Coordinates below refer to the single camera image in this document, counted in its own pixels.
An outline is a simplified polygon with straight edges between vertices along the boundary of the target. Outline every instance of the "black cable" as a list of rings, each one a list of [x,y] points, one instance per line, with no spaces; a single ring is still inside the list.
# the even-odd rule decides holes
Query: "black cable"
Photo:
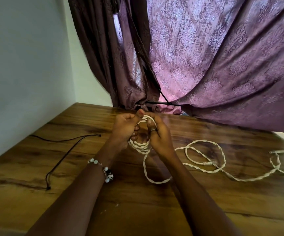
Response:
[[[76,137],[76,138],[71,138],[71,139],[66,139],[66,140],[59,140],[59,141],[53,141],[53,140],[48,140],[48,139],[45,139],[45,138],[42,138],[40,136],[37,136],[37,135],[30,135],[31,137],[35,137],[35,138],[39,138],[43,141],[47,141],[47,142],[54,142],[54,143],[59,143],[59,142],[66,142],[66,141],[71,141],[71,140],[74,140],[74,139],[77,139],[77,138],[81,138],[80,140],[78,140],[67,152],[66,154],[58,161],[58,163],[52,168],[52,170],[50,170],[46,176],[45,176],[45,182],[47,184],[47,187],[45,188],[45,190],[50,190],[51,189],[51,186],[50,186],[50,175],[53,173],[53,171],[60,165],[60,163],[64,160],[64,158],[73,150],[73,148],[81,141],[83,140],[84,138],[86,137],[90,137],[90,136],[96,136],[96,137],[101,137],[100,134],[92,134],[92,135],[84,135],[84,136],[79,136],[79,137]]]

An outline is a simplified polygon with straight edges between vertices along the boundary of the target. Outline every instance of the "hand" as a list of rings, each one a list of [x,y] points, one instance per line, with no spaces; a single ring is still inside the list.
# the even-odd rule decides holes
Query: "hand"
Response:
[[[144,111],[142,109],[139,109],[135,115],[127,113],[116,116],[110,140],[115,142],[120,147],[120,150],[128,146],[130,137],[136,140],[137,131],[140,129],[137,123],[142,120],[143,116]]]
[[[170,130],[163,120],[154,113],[146,113],[152,117],[157,125],[157,128],[151,119],[147,120],[148,133],[150,135],[150,143],[156,151],[160,159],[175,155],[175,149],[172,145]]]

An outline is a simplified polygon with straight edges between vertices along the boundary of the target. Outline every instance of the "beaded bracelet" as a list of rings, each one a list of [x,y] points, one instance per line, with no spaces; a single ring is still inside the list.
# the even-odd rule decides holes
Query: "beaded bracelet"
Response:
[[[101,163],[98,162],[98,160],[95,160],[94,158],[91,158],[87,161],[87,163],[94,163],[99,164],[102,166]],[[112,181],[114,179],[114,175],[111,173],[111,171],[108,169],[108,167],[103,167],[103,172],[105,174],[105,182],[108,183],[109,181]]]

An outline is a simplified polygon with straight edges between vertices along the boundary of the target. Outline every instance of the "dark purple curtain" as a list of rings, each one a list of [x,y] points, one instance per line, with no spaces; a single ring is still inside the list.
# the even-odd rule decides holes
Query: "dark purple curtain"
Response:
[[[158,101],[160,86],[152,65],[143,61],[150,47],[146,0],[126,0],[128,6],[124,0],[68,1],[89,66],[110,93],[113,106],[146,108],[146,100]],[[136,35],[131,35],[132,27]],[[140,48],[133,44],[138,41]]]
[[[161,112],[284,131],[284,0],[147,2]]]

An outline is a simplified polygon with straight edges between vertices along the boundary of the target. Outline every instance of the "wooden tabletop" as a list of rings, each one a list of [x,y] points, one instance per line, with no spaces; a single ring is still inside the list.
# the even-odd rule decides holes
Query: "wooden tabletop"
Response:
[[[77,140],[49,143],[27,137],[0,156],[0,227],[28,230],[105,143],[115,116],[122,112],[117,108],[76,103],[34,133],[52,140],[102,135],[88,137],[73,149],[52,174],[49,191],[44,190],[46,173]],[[217,125],[187,116],[161,116],[171,129],[175,147],[199,139],[214,141],[226,155],[225,170],[239,178],[269,171],[272,155],[268,152],[284,150],[284,140],[270,132]],[[194,147],[221,163],[216,146],[196,143]],[[193,151],[189,155],[204,162]],[[183,150],[178,150],[178,156],[182,162],[191,163]],[[114,180],[102,187],[88,235],[191,235],[175,197],[174,185],[147,181],[142,162],[143,156],[131,148],[116,159],[112,168]],[[284,154],[281,162],[284,170]],[[153,180],[169,176],[153,151],[146,165]],[[188,169],[243,234],[284,236],[284,174],[276,172],[260,181],[237,182],[221,172],[207,174]]]

